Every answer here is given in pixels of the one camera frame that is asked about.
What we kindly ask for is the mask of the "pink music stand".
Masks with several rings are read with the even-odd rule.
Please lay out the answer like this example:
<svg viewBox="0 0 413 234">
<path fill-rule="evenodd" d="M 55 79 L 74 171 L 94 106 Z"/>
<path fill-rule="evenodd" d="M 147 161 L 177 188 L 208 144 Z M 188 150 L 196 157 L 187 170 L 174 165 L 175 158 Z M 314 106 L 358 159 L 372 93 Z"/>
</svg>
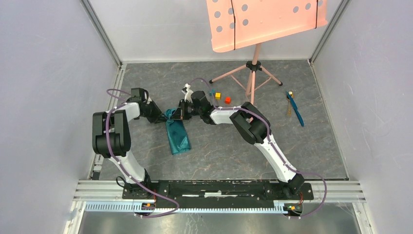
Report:
<svg viewBox="0 0 413 234">
<path fill-rule="evenodd" d="M 214 83 L 235 72 L 250 70 L 246 96 L 254 102 L 257 71 L 264 71 L 269 80 L 282 82 L 261 67 L 259 54 L 262 43 L 325 26 L 325 0 L 208 0 L 206 1 L 211 44 L 214 52 L 224 53 L 253 45 L 251 61 L 210 80 Z"/>
</svg>

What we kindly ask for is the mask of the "teal cloth napkin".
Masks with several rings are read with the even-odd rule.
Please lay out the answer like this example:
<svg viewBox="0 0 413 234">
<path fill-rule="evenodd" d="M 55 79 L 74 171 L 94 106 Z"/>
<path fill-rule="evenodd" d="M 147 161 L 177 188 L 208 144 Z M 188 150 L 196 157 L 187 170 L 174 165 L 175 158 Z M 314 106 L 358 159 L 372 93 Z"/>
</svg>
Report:
<svg viewBox="0 0 413 234">
<path fill-rule="evenodd" d="M 178 110 L 176 108 L 167 109 L 164 112 L 166 116 L 166 131 L 169 141 L 169 146 L 172 155 L 185 153 L 191 150 L 190 140 L 183 121 L 180 117 L 174 117 Z"/>
</svg>

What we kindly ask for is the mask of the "blue handled utensil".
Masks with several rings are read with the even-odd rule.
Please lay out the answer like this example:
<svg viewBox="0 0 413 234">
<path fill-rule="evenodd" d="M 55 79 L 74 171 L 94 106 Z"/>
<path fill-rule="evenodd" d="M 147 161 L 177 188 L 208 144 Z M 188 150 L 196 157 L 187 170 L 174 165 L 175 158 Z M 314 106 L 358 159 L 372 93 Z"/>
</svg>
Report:
<svg viewBox="0 0 413 234">
<path fill-rule="evenodd" d="M 304 127 L 303 118 L 302 118 L 301 114 L 300 114 L 299 111 L 298 111 L 298 107 L 297 107 L 297 105 L 296 105 L 296 103 L 295 103 L 295 101 L 294 101 L 294 98 L 290 98 L 290 100 L 291 100 L 291 104 L 292 104 L 292 109 L 294 110 L 294 112 L 295 112 L 295 114 L 296 114 L 296 116 L 297 116 L 297 118 L 298 118 L 298 120 L 299 120 L 299 122 L 300 122 L 300 125 L 301 125 L 302 127 Z"/>
</svg>

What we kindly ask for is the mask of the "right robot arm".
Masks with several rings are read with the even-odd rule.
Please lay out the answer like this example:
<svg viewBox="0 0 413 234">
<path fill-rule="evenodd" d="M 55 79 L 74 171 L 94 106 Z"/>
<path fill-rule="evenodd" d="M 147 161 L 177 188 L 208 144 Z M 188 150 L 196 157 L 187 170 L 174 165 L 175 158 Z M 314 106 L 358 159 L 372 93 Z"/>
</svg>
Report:
<svg viewBox="0 0 413 234">
<path fill-rule="evenodd" d="M 249 101 L 240 106 L 215 107 L 203 91 L 183 88 L 177 114 L 179 120 L 199 116 L 210 125 L 232 124 L 244 141 L 254 145 L 274 169 L 281 186 L 282 195 L 294 199 L 301 192 L 303 175 L 287 160 L 271 133 L 268 119 Z"/>
</svg>

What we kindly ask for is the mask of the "gold spoon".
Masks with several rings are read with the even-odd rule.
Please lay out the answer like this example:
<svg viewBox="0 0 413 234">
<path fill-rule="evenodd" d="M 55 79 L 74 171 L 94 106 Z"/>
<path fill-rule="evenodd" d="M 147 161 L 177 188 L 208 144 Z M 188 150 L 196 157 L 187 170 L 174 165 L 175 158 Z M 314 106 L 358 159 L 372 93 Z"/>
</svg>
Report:
<svg viewBox="0 0 413 234">
<path fill-rule="evenodd" d="M 292 104 L 291 104 L 290 98 L 293 98 L 293 97 L 294 97 L 294 94 L 293 94 L 292 91 L 288 91 L 287 93 L 288 93 L 288 95 L 286 96 L 286 99 L 287 99 L 287 101 L 288 101 L 287 116 L 290 117 L 291 114 L 292 114 Z"/>
</svg>

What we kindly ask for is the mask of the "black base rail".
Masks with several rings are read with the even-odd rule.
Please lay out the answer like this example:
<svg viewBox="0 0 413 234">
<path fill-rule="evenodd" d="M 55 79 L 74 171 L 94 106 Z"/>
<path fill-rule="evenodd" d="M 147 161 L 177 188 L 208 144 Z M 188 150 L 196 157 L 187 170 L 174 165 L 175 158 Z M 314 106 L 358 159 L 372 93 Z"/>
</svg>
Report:
<svg viewBox="0 0 413 234">
<path fill-rule="evenodd" d="M 159 180 L 122 185 L 122 198 L 136 201 L 132 210 L 150 213 L 276 213 L 291 215 L 313 200 L 310 183 L 291 188 L 272 180 Z"/>
</svg>

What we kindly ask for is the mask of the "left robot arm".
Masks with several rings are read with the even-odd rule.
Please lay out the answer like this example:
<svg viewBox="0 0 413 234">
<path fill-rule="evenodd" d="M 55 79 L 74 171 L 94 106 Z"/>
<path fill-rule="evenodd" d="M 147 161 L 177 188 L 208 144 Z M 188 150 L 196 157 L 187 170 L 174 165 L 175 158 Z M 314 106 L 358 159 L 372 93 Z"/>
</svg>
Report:
<svg viewBox="0 0 413 234">
<path fill-rule="evenodd" d="M 131 152 L 129 128 L 131 120 L 141 117 L 153 124 L 167 121 L 146 89 L 132 88 L 130 97 L 120 106 L 112 111 L 93 113 L 92 147 L 96 154 L 113 162 L 123 174 L 122 188 L 127 196 L 145 199 L 154 194 L 154 188 L 148 172 Z"/>
</svg>

